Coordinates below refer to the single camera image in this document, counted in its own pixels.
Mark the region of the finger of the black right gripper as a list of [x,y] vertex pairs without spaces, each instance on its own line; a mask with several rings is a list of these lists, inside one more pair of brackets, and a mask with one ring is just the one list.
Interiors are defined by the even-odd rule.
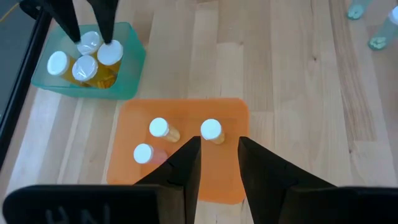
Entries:
[[72,0],[42,0],[42,7],[74,43],[81,41],[80,28]]
[[114,21],[119,0],[87,0],[93,8],[105,44],[113,39]]

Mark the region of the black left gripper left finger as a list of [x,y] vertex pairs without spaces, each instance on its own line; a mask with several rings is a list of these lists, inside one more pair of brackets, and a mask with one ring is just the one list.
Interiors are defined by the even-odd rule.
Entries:
[[155,187],[160,223],[194,223],[201,179],[201,138],[194,136],[136,182]]

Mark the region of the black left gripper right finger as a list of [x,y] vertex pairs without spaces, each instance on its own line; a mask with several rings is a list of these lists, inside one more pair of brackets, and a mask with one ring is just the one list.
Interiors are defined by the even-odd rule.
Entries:
[[311,223],[316,209],[299,190],[334,187],[249,137],[239,138],[238,160],[254,223]]

